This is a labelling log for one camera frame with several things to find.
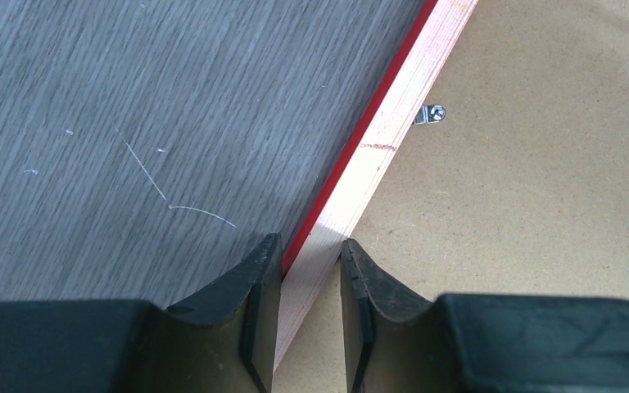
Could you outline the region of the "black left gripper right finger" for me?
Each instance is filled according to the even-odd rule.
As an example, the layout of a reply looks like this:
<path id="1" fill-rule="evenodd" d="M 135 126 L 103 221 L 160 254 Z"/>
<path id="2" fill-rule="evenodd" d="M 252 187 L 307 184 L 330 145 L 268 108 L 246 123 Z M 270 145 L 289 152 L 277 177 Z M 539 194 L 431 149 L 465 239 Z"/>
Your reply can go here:
<path id="1" fill-rule="evenodd" d="M 341 254 L 350 392 L 629 392 L 629 300 L 426 300 L 355 240 Z"/>

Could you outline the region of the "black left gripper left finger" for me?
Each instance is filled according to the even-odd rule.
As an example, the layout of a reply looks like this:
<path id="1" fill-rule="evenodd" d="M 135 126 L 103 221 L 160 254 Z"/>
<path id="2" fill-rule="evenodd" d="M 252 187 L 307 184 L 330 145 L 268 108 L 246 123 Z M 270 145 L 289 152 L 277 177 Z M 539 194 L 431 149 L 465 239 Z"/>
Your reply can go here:
<path id="1" fill-rule="evenodd" d="M 147 300 L 0 302 L 0 392 L 268 392 L 282 246 L 166 308 Z"/>

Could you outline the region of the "red picture frame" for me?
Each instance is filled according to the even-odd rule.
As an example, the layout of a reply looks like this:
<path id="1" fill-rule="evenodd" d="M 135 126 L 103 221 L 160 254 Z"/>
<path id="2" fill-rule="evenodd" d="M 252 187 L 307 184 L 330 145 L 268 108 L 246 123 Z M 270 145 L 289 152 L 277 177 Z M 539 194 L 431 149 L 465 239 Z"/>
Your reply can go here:
<path id="1" fill-rule="evenodd" d="M 352 236 L 419 295 L 629 299 L 629 1 L 467 21 Z"/>

